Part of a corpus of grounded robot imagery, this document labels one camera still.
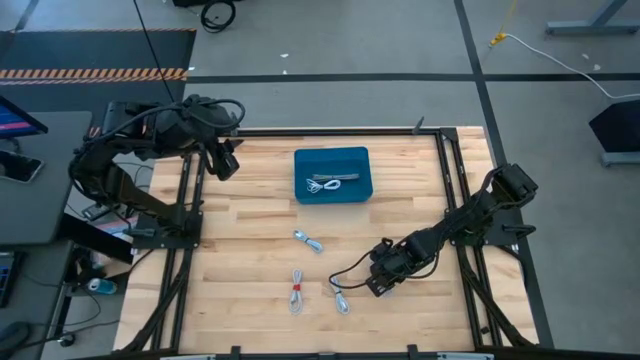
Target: monitor screen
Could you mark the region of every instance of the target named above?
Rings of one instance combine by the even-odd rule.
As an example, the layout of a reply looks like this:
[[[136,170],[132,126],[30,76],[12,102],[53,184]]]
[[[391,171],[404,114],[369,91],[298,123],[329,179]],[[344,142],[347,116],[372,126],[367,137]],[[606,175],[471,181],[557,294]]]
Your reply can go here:
[[[0,96],[0,139],[47,132],[47,127]]]

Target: keyboard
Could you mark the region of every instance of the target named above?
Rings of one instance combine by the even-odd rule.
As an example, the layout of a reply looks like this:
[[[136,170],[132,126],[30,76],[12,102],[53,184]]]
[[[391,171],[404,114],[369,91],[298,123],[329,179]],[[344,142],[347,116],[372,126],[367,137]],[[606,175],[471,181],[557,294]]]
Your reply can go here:
[[[0,308],[7,306],[11,288],[18,277],[22,253],[0,252]]]

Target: blue tray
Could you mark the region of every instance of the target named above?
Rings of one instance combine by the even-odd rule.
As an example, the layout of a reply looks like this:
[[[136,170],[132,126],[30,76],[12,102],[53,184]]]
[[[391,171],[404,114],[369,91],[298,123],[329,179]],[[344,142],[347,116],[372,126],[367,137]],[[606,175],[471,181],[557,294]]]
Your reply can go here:
[[[373,194],[369,151],[366,147],[335,149],[301,149],[294,154],[294,189],[301,204],[336,204],[365,202]],[[360,174],[357,180],[342,181],[337,190],[307,190],[313,174]]]

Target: concrete floor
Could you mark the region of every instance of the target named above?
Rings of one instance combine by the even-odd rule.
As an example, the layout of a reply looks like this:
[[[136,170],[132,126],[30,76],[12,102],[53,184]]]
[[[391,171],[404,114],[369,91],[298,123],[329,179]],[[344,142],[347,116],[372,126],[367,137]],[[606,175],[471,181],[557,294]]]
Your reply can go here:
[[[5,0],[0,9],[9,11],[0,11],[0,29],[15,26],[27,3]],[[148,27],[200,28],[196,15],[170,1],[139,3]],[[521,0],[507,30],[581,70],[598,65],[600,72],[640,72],[640,34],[544,34],[546,21],[584,19],[601,3]],[[132,3],[117,4],[40,0],[26,29],[139,27]],[[464,1],[484,73],[564,73],[509,40],[489,50],[510,4]],[[237,7],[236,23],[227,31],[198,32],[192,76],[471,73],[449,0],[246,0]],[[617,17],[640,19],[640,1]],[[150,56],[145,45],[139,56]],[[603,85],[614,94],[640,92],[639,82]],[[538,228],[529,242],[556,347],[640,353],[640,167],[603,168],[588,127],[611,101],[587,82],[489,83],[488,89],[507,158],[540,185],[523,217]],[[471,82],[193,84],[190,93],[242,101],[247,127],[413,125],[421,116],[425,125],[485,125]],[[80,202],[71,199],[76,208]],[[100,301],[108,305],[98,322],[119,316],[121,299]],[[69,321],[86,318],[93,306],[90,299],[74,300]],[[74,347],[50,344],[44,358],[105,354],[114,335],[115,326],[96,328],[81,334]]]

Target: wooden tabletop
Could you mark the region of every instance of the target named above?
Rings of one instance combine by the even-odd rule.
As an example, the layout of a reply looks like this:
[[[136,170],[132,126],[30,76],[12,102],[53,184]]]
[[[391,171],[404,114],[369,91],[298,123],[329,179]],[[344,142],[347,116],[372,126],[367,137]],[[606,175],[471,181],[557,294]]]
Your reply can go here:
[[[458,133],[473,192],[493,167],[491,156],[482,128],[461,127]],[[294,151],[348,146],[369,150],[371,199],[363,204],[298,204]],[[191,268],[181,353],[229,353],[232,345],[242,346],[243,353],[397,352],[406,351],[407,344],[417,344],[420,351],[473,349],[450,245],[443,248],[433,276],[407,280],[389,296],[376,298],[366,287],[345,291],[349,315],[337,312],[327,282],[329,274],[353,264],[382,237],[400,240],[443,218],[446,197],[433,137],[248,138],[236,157],[241,167],[230,180],[209,176],[204,184],[203,236]],[[178,158],[158,161],[151,193],[175,201],[180,168]],[[454,185],[461,204],[457,181]],[[315,254],[294,240],[294,229],[321,242],[325,251]],[[165,254],[155,251],[131,275],[115,348],[126,345],[155,308]],[[497,303],[536,342],[518,262],[490,247],[485,257]],[[304,309],[298,316],[288,309],[294,268],[304,274]],[[368,277],[367,269],[368,260],[340,279],[345,285],[359,283]],[[173,311],[168,314],[165,345]],[[479,314],[486,324],[481,305]],[[488,335],[485,343],[490,344]]]

